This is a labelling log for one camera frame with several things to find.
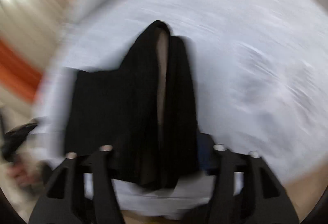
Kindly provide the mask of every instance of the white cloth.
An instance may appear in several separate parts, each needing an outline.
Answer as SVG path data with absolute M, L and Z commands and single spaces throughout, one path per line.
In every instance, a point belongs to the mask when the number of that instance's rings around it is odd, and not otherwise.
M 157 19 L 191 40 L 201 131 L 235 152 L 257 150 L 283 183 L 325 158 L 328 15 L 313 0 L 111 0 L 66 37 L 43 80 L 35 111 L 48 119 L 42 159 L 54 167 L 63 160 L 73 86 L 65 67 L 117 67 Z M 208 201 L 212 181 L 200 176 L 148 194 L 114 183 L 122 209 L 178 217 Z

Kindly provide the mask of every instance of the silver screw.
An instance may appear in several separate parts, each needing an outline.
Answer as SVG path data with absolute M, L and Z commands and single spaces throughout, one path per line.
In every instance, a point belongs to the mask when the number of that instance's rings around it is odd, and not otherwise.
M 248 154 L 253 158 L 259 158 L 260 157 L 260 155 L 256 151 L 250 151 Z
M 113 150 L 113 147 L 111 145 L 103 145 L 99 148 L 101 152 L 109 152 Z
M 74 152 L 66 154 L 66 158 L 68 158 L 68 159 L 75 159 L 76 157 L 77 157 L 77 154 Z
M 227 150 L 227 148 L 224 145 L 221 145 L 221 144 L 213 145 L 213 148 L 216 151 L 225 151 L 225 150 Z

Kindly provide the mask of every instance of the orange stripe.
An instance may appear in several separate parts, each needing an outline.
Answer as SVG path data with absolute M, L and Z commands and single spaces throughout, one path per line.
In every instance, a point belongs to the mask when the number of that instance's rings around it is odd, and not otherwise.
M 16 55 L 0 39 L 0 81 L 27 102 L 33 102 L 41 73 Z

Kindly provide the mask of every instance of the black cloth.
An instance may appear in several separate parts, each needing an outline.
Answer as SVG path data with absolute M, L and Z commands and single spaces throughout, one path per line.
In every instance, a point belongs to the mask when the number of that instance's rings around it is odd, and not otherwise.
M 158 132 L 160 31 L 169 38 L 163 129 Z M 89 155 L 113 146 L 116 179 L 156 190 L 175 187 L 198 170 L 196 105 L 185 44 L 167 25 L 153 22 L 116 70 L 77 71 L 64 153 Z

